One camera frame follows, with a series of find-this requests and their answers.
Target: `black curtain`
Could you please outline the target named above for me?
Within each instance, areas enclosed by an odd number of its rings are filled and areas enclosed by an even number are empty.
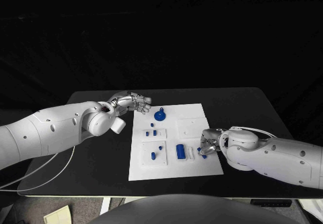
[[[321,6],[173,1],[2,14],[0,108],[36,111],[74,91],[259,87],[294,138],[323,146]]]

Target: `table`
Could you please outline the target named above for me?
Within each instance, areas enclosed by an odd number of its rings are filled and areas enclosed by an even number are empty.
[[[118,91],[79,91],[67,104],[106,101]],[[258,88],[132,90],[151,97],[152,104],[175,105],[201,103],[210,128],[247,126],[271,132],[279,138],[291,134]],[[37,189],[20,192],[23,196],[115,196],[139,197],[161,194],[201,194],[226,198],[321,198],[323,191],[286,184],[259,175],[255,171],[233,169],[222,153],[219,159],[223,175],[128,181],[131,153],[132,112],[121,116],[126,126],[121,134],[111,130],[86,139],[74,147],[74,154],[57,178]],[[28,171],[50,158],[34,158]],[[70,157],[70,149],[21,181],[18,189],[44,183],[60,171]]]

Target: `white cable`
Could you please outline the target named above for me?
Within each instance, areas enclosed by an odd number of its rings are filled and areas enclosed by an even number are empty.
[[[48,183],[48,182],[59,176],[59,174],[63,172],[63,170],[64,170],[64,168],[66,168],[66,166],[67,166],[67,164],[69,164],[69,162],[70,162],[72,155],[70,155],[69,161],[67,161],[67,163],[66,163],[63,169],[61,169],[60,172],[57,173],[57,175],[56,175],[47,182],[44,182],[41,185],[38,185],[38,186],[34,187],[34,188],[24,189],[24,190],[1,190],[1,189],[0,189],[0,191],[18,192],[18,191],[25,191],[25,190],[33,190],[33,189],[38,188],[40,186],[43,186],[43,185],[44,185],[46,183]]]
[[[20,179],[17,179],[15,181],[4,184],[2,186],[0,186],[0,189],[7,187],[8,185],[14,184],[17,181],[23,180],[25,177],[28,177],[31,174],[34,174],[44,166],[46,164],[48,164],[48,162],[51,161],[51,159],[56,157],[57,153],[53,155],[53,157],[47,160],[47,162],[36,169],[33,170],[25,176],[23,176]]]
[[[268,133],[268,132],[265,132],[265,131],[262,131],[262,130],[259,130],[259,129],[250,128],[250,127],[236,127],[236,126],[233,126],[232,128],[240,128],[240,129],[246,129],[246,130],[250,130],[250,131],[256,131],[256,132],[259,132],[259,133],[266,134],[269,137],[275,137],[271,133]]]

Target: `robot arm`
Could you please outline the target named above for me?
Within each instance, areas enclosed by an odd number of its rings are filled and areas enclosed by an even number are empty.
[[[61,152],[108,129],[118,134],[125,126],[118,116],[128,110],[148,112],[149,103],[149,98],[121,92],[108,102],[56,106],[0,126],[0,170],[25,159]]]
[[[222,151],[227,164],[237,170],[255,170],[282,182],[323,189],[323,148],[308,143],[279,139],[258,139],[240,128],[206,129],[198,155]]]

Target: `robotic hand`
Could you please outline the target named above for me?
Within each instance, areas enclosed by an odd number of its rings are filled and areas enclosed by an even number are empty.
[[[0,170],[11,164],[69,149],[108,129],[116,134],[126,111],[149,111],[151,98],[116,93],[106,102],[67,104],[37,111],[10,125],[0,126]]]
[[[258,136],[243,130],[258,131]],[[269,133],[243,127],[206,129],[201,132],[198,155],[222,151],[227,164],[237,170],[255,170],[282,182],[323,189],[323,148],[308,143],[279,139]]]

